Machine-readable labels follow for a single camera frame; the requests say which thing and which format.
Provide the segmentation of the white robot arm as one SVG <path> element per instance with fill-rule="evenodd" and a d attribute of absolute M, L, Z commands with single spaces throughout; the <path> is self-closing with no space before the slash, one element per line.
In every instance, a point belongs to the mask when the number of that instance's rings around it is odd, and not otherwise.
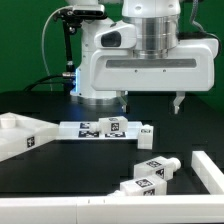
<path fill-rule="evenodd" d="M 181 0 L 123 0 L 118 22 L 106 16 L 104 0 L 66 1 L 83 30 L 76 94 L 85 100 L 126 106 L 130 91 L 174 92 L 178 109 L 187 92 L 214 85 L 219 41 L 205 31 L 179 34 Z"/>

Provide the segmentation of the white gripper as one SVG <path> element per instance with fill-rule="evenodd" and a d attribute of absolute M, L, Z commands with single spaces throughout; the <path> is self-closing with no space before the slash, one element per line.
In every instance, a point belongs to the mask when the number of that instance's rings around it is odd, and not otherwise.
<path fill-rule="evenodd" d="M 185 92 L 208 91 L 214 85 L 214 58 L 218 41 L 213 38 L 181 40 L 164 59 L 137 59 L 130 50 L 97 50 L 90 62 L 90 83 L 98 91 L 117 91 L 127 112 L 124 91 L 174 91 L 174 113 Z"/>

